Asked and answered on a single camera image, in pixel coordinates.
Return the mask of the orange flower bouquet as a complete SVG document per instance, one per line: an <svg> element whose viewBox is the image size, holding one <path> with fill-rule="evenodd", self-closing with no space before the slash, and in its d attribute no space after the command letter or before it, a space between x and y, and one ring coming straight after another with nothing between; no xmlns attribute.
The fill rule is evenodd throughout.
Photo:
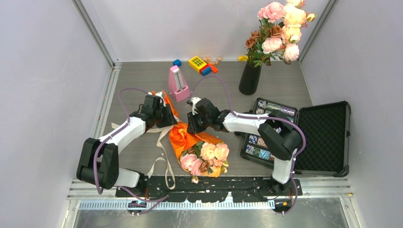
<svg viewBox="0 0 403 228"><path fill-rule="evenodd" d="M192 182L197 184L201 176L217 178L221 173L226 173L229 166L228 145L208 133L188 133L188 124L179 120L179 114L167 93L152 91L149 94L161 96L164 103L171 106L177 124L166 136L181 168L192 176Z"/></svg>

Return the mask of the cream printed ribbon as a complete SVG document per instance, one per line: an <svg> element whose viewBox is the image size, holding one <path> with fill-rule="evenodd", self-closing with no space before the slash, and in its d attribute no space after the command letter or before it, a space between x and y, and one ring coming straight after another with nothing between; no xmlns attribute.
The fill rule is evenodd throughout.
<svg viewBox="0 0 403 228"><path fill-rule="evenodd" d="M118 153L120 153L129 143L139 138L144 133L159 133L159 137L156 141L156 147L161 149L161 156L158 157L152 164L147 177L150 178L154 173L154 167L157 161L166 162L166 170L164 174L165 185L168 189L173 190L175 188L175 177L170 164L166 148L161 143L161 139L164 138L171 130L172 126L164 128L152 128L146 130L142 121L134 121L134 123L125 122L121 125L113 124L113 131L108 135L103 136L107 144L114 144L118 147ZM131 171L128 169L119 168L117 180L114 182L114 187L130 187L134 188L140 182L140 173Z"/></svg>

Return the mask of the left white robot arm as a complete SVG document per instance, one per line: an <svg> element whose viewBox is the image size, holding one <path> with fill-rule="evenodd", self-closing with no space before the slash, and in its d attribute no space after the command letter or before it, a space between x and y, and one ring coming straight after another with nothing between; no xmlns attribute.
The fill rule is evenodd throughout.
<svg viewBox="0 0 403 228"><path fill-rule="evenodd" d="M119 166L120 152L144 133L160 133L163 138L177 124L166 92L149 92L139 109L112 132L84 141L77 167L77 178L95 185L99 191L127 187L135 197L146 189L145 175Z"/></svg>

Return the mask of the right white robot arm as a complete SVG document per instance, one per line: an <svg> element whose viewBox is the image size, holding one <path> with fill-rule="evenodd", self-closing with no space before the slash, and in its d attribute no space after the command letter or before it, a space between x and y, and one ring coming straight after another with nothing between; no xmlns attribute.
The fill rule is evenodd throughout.
<svg viewBox="0 0 403 228"><path fill-rule="evenodd" d="M274 156L271 188L278 195L290 189L296 157L306 146L302 130L281 111L269 114L243 114L232 110L220 111L207 98L192 97L186 102L192 107L188 116L188 132L204 132L212 128L218 132L248 133L263 139Z"/></svg>

